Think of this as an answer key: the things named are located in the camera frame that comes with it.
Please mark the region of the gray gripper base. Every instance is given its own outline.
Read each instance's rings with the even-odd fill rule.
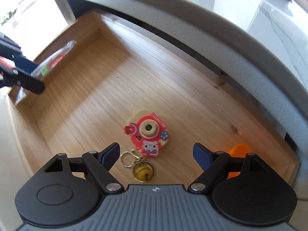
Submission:
[[[59,231],[295,230],[287,223],[263,228],[234,223],[216,212],[206,196],[188,193],[182,185],[130,185],[122,194],[105,197],[97,211],[87,219],[68,227],[54,229]],[[30,224],[24,224],[19,229],[19,231],[49,230]]]

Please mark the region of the keychain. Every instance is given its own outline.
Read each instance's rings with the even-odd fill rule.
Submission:
[[[134,153],[134,149],[131,151],[125,151],[120,155],[121,163],[125,167],[133,167],[133,176],[135,180],[139,182],[146,182],[149,181],[154,175],[154,168],[153,166],[144,160],[144,157],[136,156]],[[126,154],[130,154],[134,157],[134,161],[130,165],[125,165],[123,161],[123,156]]]
[[[159,150],[169,140],[167,125],[154,113],[141,110],[129,119],[124,133],[145,157],[158,156]]]

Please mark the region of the wooden drawer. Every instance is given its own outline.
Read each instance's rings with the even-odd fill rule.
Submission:
[[[149,184],[188,186],[198,177],[202,170],[192,156],[195,142],[212,151],[245,143],[293,183],[299,160],[284,140],[181,58],[92,11],[58,36],[35,62],[69,40],[77,44],[46,77],[43,94],[29,95],[18,106],[7,100],[13,131],[32,172],[60,152],[80,157],[112,142],[120,144],[121,152],[134,148],[123,126],[133,114],[147,109],[167,123],[170,133],[159,157],[148,159],[155,168]],[[124,186],[137,183],[120,161],[110,172]]]

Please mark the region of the plastic bag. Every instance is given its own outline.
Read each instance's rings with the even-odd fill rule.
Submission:
[[[61,61],[62,58],[65,57],[68,52],[70,52],[75,44],[76,41],[69,41],[63,48],[54,52],[51,56],[42,61],[42,63],[38,65],[35,70],[33,70],[31,76],[42,80],[43,77],[48,75],[50,71],[59,63],[59,61]],[[30,92],[28,90],[20,88],[15,101],[15,105],[20,103],[21,100],[23,100],[29,93]]]

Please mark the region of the metal pivot screw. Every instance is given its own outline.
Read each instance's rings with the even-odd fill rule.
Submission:
[[[190,188],[194,191],[202,191],[205,189],[205,185],[203,183],[194,183],[190,185]]]
[[[117,191],[121,188],[121,185],[119,183],[109,183],[106,186],[106,189],[108,191]]]

